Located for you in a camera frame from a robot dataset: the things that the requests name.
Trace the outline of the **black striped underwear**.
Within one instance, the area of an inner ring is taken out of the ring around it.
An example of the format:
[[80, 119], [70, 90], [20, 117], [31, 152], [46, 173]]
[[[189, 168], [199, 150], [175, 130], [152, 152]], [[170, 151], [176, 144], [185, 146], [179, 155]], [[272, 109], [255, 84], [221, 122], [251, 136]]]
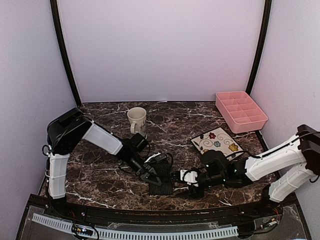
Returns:
[[148, 184], [149, 194], [152, 196], [169, 196], [173, 194], [171, 180], [171, 164], [167, 160], [150, 164], [161, 179], [161, 185]]

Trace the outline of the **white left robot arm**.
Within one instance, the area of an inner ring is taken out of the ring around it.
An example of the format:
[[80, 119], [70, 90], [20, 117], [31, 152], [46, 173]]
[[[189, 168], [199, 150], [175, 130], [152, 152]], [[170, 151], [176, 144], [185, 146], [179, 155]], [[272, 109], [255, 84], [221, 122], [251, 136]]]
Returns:
[[140, 156], [148, 145], [143, 135], [135, 133], [131, 138], [121, 139], [75, 107], [49, 123], [47, 144], [44, 145], [47, 149], [43, 154], [47, 156], [48, 194], [54, 199], [50, 208], [58, 217], [67, 218], [71, 213], [70, 206], [62, 198], [66, 196], [68, 160], [81, 141], [87, 141], [126, 162], [142, 181], [162, 185], [156, 170]]

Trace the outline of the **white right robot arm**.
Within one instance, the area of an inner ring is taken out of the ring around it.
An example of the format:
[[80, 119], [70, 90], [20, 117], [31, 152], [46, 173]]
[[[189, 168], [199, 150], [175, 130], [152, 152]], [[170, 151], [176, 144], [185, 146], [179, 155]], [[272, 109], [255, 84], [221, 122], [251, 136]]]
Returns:
[[206, 188], [224, 185], [226, 188], [243, 188], [266, 175], [290, 167], [281, 178], [263, 189], [262, 200], [255, 205], [255, 213], [266, 217], [289, 194], [305, 182], [320, 175], [320, 133], [306, 124], [282, 144], [251, 155], [246, 160], [231, 162], [221, 151], [208, 150], [201, 158], [206, 171], [198, 168], [178, 170], [171, 178], [187, 184], [194, 198], [204, 195]]

